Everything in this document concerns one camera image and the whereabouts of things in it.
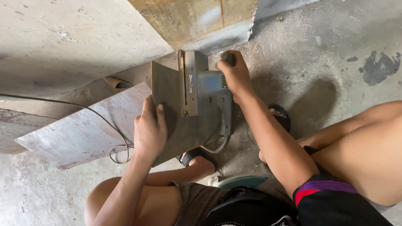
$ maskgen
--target concrete floor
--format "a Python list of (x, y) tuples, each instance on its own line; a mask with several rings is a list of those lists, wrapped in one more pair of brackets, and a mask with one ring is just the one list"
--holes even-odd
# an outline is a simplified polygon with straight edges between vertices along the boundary
[[(402, 2), (397, 0), (318, 2), (281, 13), (282, 23), (278, 16), (256, 22), (250, 42), (234, 49), (243, 53), (260, 98), (288, 109), (291, 134), (300, 138), (373, 105), (402, 99), (398, 64), (402, 52), (401, 11)], [(370, 62), (373, 51), (377, 51), (377, 61), (382, 56), (377, 68)], [(218, 54), (210, 56), (211, 68), (218, 59)], [(159, 62), (177, 67), (174, 55)], [(149, 81), (148, 75), (147, 64), (117, 74), (134, 84)], [(59, 98), (81, 97), (83, 100), (78, 101), (94, 103), (111, 95), (99, 92), (100, 86), (104, 83), (96, 81)], [(54, 118), (77, 110), (10, 101), (0, 103), (0, 108)], [(234, 123), (236, 130), (228, 147), (216, 156), (222, 166), (216, 175), (223, 177), (253, 172), (260, 163), (258, 147), (239, 109), (235, 109)], [(152, 171), (180, 167), (176, 160), (170, 160)], [(3, 155), (0, 225), (84, 225), (83, 206), (88, 193), (101, 181), (120, 176), (124, 169), (102, 158), (60, 171), (30, 152)], [(392, 224), (402, 226), (401, 204), (383, 215)]]

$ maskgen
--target thigh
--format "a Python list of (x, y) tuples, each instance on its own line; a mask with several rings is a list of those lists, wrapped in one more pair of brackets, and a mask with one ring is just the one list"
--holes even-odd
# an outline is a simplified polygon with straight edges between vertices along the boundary
[(336, 177), (381, 205), (402, 201), (402, 117), (363, 126), (312, 155)]
[[(90, 226), (103, 204), (120, 181), (115, 177), (103, 181), (89, 194), (84, 209), (85, 224)], [(144, 186), (136, 208), (134, 225), (172, 226), (180, 213), (181, 199), (178, 188)]]

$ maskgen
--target metal sheet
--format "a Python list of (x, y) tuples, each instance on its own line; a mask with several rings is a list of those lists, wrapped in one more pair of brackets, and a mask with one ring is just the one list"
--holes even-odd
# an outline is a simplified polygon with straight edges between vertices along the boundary
[[(134, 119), (142, 112), (151, 89), (143, 82), (102, 100), (90, 108), (118, 128), (131, 144)], [(110, 148), (123, 144), (120, 135), (93, 112), (82, 109), (48, 126), (16, 139), (59, 169), (71, 168), (108, 156)]]
[(0, 109), (0, 154), (18, 154), (26, 151), (14, 140), (55, 121), (57, 119)]
[(156, 105), (164, 105), (168, 127), (168, 141), (154, 166), (221, 137), (222, 117), (217, 109), (205, 115), (182, 117), (181, 88), (178, 71), (152, 62), (152, 99)]

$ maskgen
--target hand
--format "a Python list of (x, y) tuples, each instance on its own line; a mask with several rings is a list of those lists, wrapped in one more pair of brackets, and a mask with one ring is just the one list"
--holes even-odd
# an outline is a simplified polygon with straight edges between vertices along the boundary
[(234, 102), (241, 105), (247, 97), (254, 94), (254, 91), (251, 87), (250, 74), (242, 54), (234, 50), (230, 50), (229, 53), (234, 55), (234, 67), (224, 60), (218, 61), (215, 67), (224, 73), (228, 88), (233, 93)]
[(134, 154), (152, 164), (163, 151), (167, 141), (167, 128), (163, 105), (156, 107), (155, 120), (152, 97), (144, 100), (142, 114), (134, 120)]

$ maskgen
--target power cord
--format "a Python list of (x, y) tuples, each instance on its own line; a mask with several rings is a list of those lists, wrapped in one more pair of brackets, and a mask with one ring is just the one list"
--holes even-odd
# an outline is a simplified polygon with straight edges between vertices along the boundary
[[(122, 138), (123, 141), (124, 141), (124, 144), (116, 145), (116, 146), (112, 147), (112, 148), (109, 150), (109, 158), (110, 158), (114, 163), (116, 163), (116, 164), (125, 164), (125, 163), (127, 163), (128, 161), (130, 161), (128, 149), (129, 149), (129, 147), (130, 147), (130, 148), (134, 148), (134, 147), (128, 145), (128, 144), (127, 144), (127, 140), (124, 138), (124, 135), (122, 134), (122, 132), (120, 132), (116, 127), (114, 127), (112, 124), (110, 124), (103, 116), (101, 116), (101, 115), (100, 115), (98, 112), (96, 112), (95, 110), (93, 110), (93, 109), (91, 109), (91, 108), (89, 108), (89, 107), (80, 105), (80, 104), (74, 104), (74, 103), (65, 102), (65, 101), (56, 101), (56, 100), (49, 100), (49, 99), (36, 98), (36, 97), (24, 97), (24, 96), (17, 96), (17, 95), (3, 94), (3, 93), (0, 93), (0, 96), (1, 96), (1, 97), (12, 97), (12, 98), (20, 98), (20, 99), (26, 99), (26, 100), (47, 101), (47, 102), (60, 103), (60, 104), (66, 104), (66, 105), (73, 105), (73, 106), (77, 106), (77, 107), (81, 107), (81, 108), (85, 108), (85, 109), (90, 110), (90, 111), (92, 111), (93, 113), (97, 114), (101, 119), (103, 119), (110, 127), (112, 127), (112, 128), (121, 136), (121, 138)], [(117, 147), (126, 147), (127, 158), (126, 158), (126, 160), (125, 160), (124, 162), (117, 162), (117, 161), (115, 161), (115, 160), (112, 158), (111, 153), (112, 153), (112, 151), (113, 151), (115, 148), (117, 148)]]

